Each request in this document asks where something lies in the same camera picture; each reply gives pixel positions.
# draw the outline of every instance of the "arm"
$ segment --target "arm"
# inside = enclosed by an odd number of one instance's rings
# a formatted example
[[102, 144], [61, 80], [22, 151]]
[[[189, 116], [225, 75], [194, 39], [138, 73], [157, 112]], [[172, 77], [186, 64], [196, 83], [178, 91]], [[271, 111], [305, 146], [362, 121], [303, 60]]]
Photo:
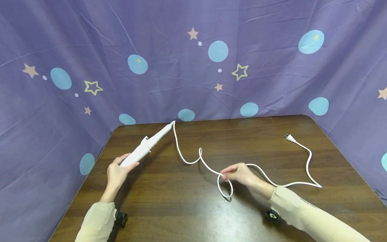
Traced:
[[308, 203], [285, 187], [273, 185], [255, 176], [245, 163], [229, 166], [221, 171], [223, 179], [237, 180], [269, 201], [289, 225], [305, 231], [317, 242], [369, 242], [359, 232]]
[[128, 173], [139, 163], [127, 167], [119, 164], [128, 156], [117, 157], [108, 167], [108, 184], [99, 202], [94, 203], [87, 211], [75, 242], [106, 242], [115, 221], [114, 199]]

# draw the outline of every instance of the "power cord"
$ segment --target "power cord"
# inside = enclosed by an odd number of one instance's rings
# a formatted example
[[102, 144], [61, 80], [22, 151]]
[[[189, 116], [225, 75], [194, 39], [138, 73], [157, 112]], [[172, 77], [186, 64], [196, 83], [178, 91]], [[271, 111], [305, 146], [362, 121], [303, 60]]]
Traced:
[[[195, 160], [195, 161], [193, 161], [193, 162], [188, 162], [188, 161], [186, 161], [186, 160], [184, 159], [184, 157], [183, 157], [183, 155], [182, 155], [182, 153], [181, 153], [181, 151], [180, 151], [180, 148], [179, 148], [179, 142], [178, 142], [178, 140], [177, 140], [177, 134], [176, 134], [175, 124], [176, 124], [176, 122], [173, 123], [173, 133], [175, 134], [176, 147], [177, 147], [177, 151], [179, 152], [179, 155], [180, 155], [181, 159], [184, 161], [184, 163], [186, 163], [186, 164], [188, 164], [188, 165], [192, 165], [192, 164], [197, 163], [199, 160], [202, 161], [202, 163], [207, 167], [208, 170], [210, 170], [212, 173], [218, 175], [218, 178], [217, 178], [217, 186], [218, 186], [218, 189], [219, 189], [220, 193], [222, 194], [222, 196], [223, 196], [224, 198], [231, 198], [232, 195], [233, 195], [233, 193], [234, 193], [234, 188], [233, 188], [233, 185], [231, 184], [231, 181], [230, 181], [230, 180], [227, 180], [228, 183], [230, 184], [231, 192], [230, 192], [230, 195], [226, 195], [226, 194], [224, 194], [224, 193], [222, 192], [222, 189], [220, 188], [220, 182], [219, 182], [220, 177], [222, 177], [223, 174], [214, 171], [213, 169], [211, 169], [211, 168], [204, 162], [204, 160], [203, 160], [203, 158], [202, 158], [203, 149], [202, 149], [201, 147], [199, 148], [199, 158], [198, 158], [197, 160]], [[285, 137], [286, 137], [286, 138], [285, 138], [286, 140], [289, 140], [289, 141], [291, 141], [291, 142], [293, 142], [293, 143], [298, 144], [299, 146], [301, 146], [302, 148], [306, 149], [306, 150], [309, 152], [309, 157], [308, 157], [308, 159], [307, 159], [307, 163], [306, 163], [305, 169], [306, 169], [306, 171], [307, 171], [307, 174], [308, 174], [309, 179], [310, 179], [313, 183], [309, 183], [309, 182], [291, 182], [291, 183], [288, 183], [288, 184], [285, 184], [285, 185], [277, 185], [277, 184], [275, 184], [274, 182], [272, 182], [272, 181], [270, 180], [270, 178], [266, 175], [266, 173], [265, 173], [265, 172], [262, 170], [262, 168], [260, 168], [258, 165], [256, 165], [256, 164], [246, 164], [246, 165], [247, 165], [247, 166], [254, 167], [254, 168], [257, 168], [257, 169], [261, 172], [261, 174], [265, 177], [265, 179], [266, 179], [270, 184], [272, 184], [272, 185], [275, 186], [275, 187], [280, 187], [280, 186], [281, 186], [281, 187], [289, 187], [289, 186], [291, 186], [291, 185], [302, 184], [302, 185], [309, 185], [309, 186], [314, 186], [314, 187], [322, 188], [322, 186], [321, 186], [319, 183], [317, 183], [317, 182], [312, 178], [312, 176], [311, 176], [310, 173], [309, 173], [309, 163], [310, 163], [310, 160], [311, 160], [311, 158], [312, 158], [312, 151], [311, 151], [310, 149], [308, 149], [307, 147], [303, 146], [302, 144], [300, 144], [299, 142], [297, 142], [296, 139], [293, 138], [293, 136], [292, 136], [291, 134], [286, 134]]]

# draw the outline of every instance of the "wooden table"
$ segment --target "wooden table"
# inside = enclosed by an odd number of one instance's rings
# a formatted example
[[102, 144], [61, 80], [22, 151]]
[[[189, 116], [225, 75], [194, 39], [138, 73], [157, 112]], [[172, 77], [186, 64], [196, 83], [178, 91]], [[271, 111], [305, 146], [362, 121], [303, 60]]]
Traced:
[[[105, 189], [108, 165], [164, 125], [127, 125], [113, 132], [52, 242], [74, 241], [87, 210]], [[176, 124], [176, 131], [188, 161], [195, 160], [202, 147], [204, 160], [217, 171], [237, 162], [255, 163], [277, 184], [309, 182], [307, 152], [284, 139], [285, 133], [292, 134], [313, 151], [310, 173], [323, 189], [295, 185], [291, 190], [371, 241], [387, 240], [387, 208], [311, 118], [184, 122]], [[216, 179], [202, 163], [181, 161], [170, 131], [129, 174], [117, 195], [116, 205], [128, 214], [128, 222], [125, 228], [113, 230], [110, 241], [313, 241], [285, 222], [267, 221], [267, 204], [238, 183], [228, 202], [220, 195]]]

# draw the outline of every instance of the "light blue dot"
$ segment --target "light blue dot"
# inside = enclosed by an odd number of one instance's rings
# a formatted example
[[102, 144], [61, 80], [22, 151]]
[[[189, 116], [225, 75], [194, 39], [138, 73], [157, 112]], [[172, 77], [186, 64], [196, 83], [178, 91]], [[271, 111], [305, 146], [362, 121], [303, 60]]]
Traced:
[[148, 62], [139, 55], [130, 55], [128, 57], [128, 66], [136, 74], [144, 74], [148, 70]]
[[79, 171], [82, 175], [87, 175], [90, 173], [95, 163], [94, 156], [90, 153], [85, 154], [79, 163]]
[[258, 113], [258, 105], [255, 103], [246, 103], [241, 107], [241, 114], [245, 117], [252, 117]]
[[309, 103], [309, 109], [318, 116], [322, 116], [328, 112], [329, 101], [326, 98], [315, 98]]
[[59, 67], [53, 68], [50, 72], [53, 83], [62, 90], [67, 90], [71, 87], [72, 82], [68, 73]]
[[177, 114], [177, 115], [179, 116], [179, 119], [186, 121], [186, 122], [192, 121], [195, 118], [195, 113], [189, 109], [182, 109], [182, 110], [180, 110], [179, 114]]
[[228, 47], [225, 42], [217, 40], [208, 48], [208, 57], [213, 62], [222, 62], [228, 56]]
[[304, 54], [313, 54], [322, 47], [323, 43], [324, 33], [315, 29], [302, 36], [298, 49]]
[[387, 171], [387, 153], [385, 153], [384, 156], [382, 157], [382, 166], [384, 170]]
[[127, 124], [127, 125], [129, 125], [129, 124], [136, 124], [136, 120], [134, 120], [134, 118], [132, 118], [129, 114], [126, 114], [126, 113], [120, 114], [118, 119], [123, 124]]

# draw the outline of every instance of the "beige sleeve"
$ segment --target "beige sleeve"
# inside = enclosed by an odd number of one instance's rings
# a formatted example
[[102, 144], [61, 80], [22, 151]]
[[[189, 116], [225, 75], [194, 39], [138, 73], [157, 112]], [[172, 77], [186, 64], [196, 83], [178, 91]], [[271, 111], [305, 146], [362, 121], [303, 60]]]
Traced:
[[87, 211], [75, 242], [107, 242], [115, 220], [114, 203], [94, 203]]
[[317, 242], [369, 242], [344, 222], [285, 187], [275, 188], [269, 203], [289, 225], [305, 231]]

